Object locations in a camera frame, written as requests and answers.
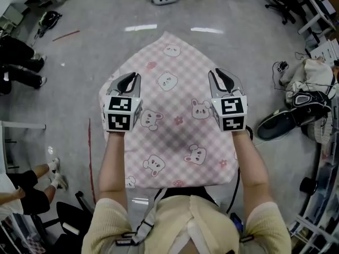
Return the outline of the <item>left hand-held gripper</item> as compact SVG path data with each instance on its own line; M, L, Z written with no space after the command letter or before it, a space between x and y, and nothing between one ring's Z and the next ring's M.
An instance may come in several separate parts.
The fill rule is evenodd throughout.
M131 88L124 93L131 82ZM104 88L101 90L102 123L105 131L131 132L133 130L142 111L140 89L141 76L130 72L113 80L109 92Z

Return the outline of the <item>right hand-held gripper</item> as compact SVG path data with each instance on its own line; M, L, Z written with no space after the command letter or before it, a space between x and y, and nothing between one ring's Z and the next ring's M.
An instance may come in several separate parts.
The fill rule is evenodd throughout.
M222 68L216 68L218 77L222 80L225 90L219 87L215 74L210 70L208 80L211 91L211 106L213 117L215 118L221 132L242 131L246 128L247 121L247 96L243 95L240 79Z

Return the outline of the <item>pink checked bear-print cloth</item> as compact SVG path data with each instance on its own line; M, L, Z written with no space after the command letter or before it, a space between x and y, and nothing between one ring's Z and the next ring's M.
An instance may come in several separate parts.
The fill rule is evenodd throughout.
M212 115L208 72L216 65L193 46L164 32L117 69L113 80L141 76L142 110L125 139L126 188L222 185L237 171L232 136Z

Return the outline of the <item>person's left forearm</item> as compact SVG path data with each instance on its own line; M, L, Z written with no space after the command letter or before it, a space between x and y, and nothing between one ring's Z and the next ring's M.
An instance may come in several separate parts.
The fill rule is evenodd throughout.
M109 133L99 173L99 198L112 199L127 208L124 135L124 132Z

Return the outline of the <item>person's right forearm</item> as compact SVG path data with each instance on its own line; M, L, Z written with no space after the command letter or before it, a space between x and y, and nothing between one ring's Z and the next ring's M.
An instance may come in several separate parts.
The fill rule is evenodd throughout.
M265 163L247 131L232 133L240 176L243 183L245 216L257 206L272 201Z

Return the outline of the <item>black power adapter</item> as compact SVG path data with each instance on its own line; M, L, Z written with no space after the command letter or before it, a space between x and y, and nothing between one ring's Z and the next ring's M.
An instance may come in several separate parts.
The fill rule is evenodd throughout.
M289 68L289 64L286 61L277 61L273 64L272 69L276 70L278 73L283 73Z

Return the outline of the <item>black and grey backpack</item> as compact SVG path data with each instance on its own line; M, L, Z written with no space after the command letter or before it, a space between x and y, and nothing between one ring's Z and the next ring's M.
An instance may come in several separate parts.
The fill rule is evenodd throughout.
M292 97L291 112L294 116L324 116L332 110L328 96L320 91L299 91Z

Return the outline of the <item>beige cloth pile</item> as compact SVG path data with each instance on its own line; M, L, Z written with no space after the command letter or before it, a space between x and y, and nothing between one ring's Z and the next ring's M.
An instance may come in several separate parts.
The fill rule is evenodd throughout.
M304 59L294 68L284 72L279 80L286 90L286 103L292 103L292 98L300 91L322 92L332 99L337 90L335 69L319 59Z

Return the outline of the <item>black helmet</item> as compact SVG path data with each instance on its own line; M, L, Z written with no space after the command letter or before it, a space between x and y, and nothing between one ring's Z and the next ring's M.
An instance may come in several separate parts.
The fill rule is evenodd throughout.
M39 26L44 30L52 29L63 15L56 11L47 11L39 20Z

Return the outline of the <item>black office chair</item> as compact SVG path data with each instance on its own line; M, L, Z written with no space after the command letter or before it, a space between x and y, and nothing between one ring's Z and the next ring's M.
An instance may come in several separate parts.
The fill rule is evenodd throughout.
M302 5L297 0L272 0L275 4L266 4L266 8L274 8L278 12L282 13L282 24L286 25L288 20L292 24L295 24L296 20L291 15L290 11L299 15L301 18L306 17L306 12L302 8Z

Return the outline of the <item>white desk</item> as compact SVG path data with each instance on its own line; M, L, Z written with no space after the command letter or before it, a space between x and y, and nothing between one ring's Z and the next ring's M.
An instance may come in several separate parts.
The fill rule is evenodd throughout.
M319 20L323 20L328 26L329 28L326 28L325 30L323 30L321 32L321 35L325 35L326 33L329 33L331 31L336 31L336 28L333 24L333 22L330 20L330 18L323 12L323 10L319 7L318 3L316 2L316 0L308 0L311 5L313 6L313 8L316 11L315 16L308 21L300 30L298 30L298 34L302 35L306 30L308 30L309 28L311 28L312 25L314 25L315 23L317 23Z

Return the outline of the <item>small blue-screen device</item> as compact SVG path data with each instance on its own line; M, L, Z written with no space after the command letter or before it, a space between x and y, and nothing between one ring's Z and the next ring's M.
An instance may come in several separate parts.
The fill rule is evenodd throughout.
M242 220L238 217L238 215L236 213L232 212L230 214L230 219L232 220L232 222L235 225L238 232L243 233L244 225L243 225Z

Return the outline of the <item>person's yellow knit top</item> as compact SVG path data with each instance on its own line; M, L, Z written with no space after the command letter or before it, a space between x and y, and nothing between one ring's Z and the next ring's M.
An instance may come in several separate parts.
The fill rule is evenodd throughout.
M113 243L131 232L126 209L104 198L97 202L82 254L119 254L124 247ZM241 237L218 207L198 196L172 196L156 208L153 229L146 236L143 254L178 254L192 242L200 254L291 254L291 239L274 202L266 202L249 215Z

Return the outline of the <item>metal storage rack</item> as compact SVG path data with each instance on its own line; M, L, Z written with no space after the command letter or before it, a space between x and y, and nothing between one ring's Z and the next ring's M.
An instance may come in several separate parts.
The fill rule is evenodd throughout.
M318 187L289 227L292 254L339 254L339 164L322 153Z

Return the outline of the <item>small pink checkered cloth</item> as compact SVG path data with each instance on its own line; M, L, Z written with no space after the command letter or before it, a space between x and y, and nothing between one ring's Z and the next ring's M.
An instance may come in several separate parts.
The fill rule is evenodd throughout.
M39 241L35 241L35 239L31 237L26 238L26 245L30 250L31 254L45 254L46 249L41 245Z

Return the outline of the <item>white table frame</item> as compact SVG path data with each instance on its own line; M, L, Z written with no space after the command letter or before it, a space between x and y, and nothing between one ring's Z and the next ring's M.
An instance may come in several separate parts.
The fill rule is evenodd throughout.
M5 145L4 145L5 143L4 128L23 128L23 129L45 130L47 126L46 124L20 123L20 122L9 122L9 121L0 120L0 173L5 173L8 170Z

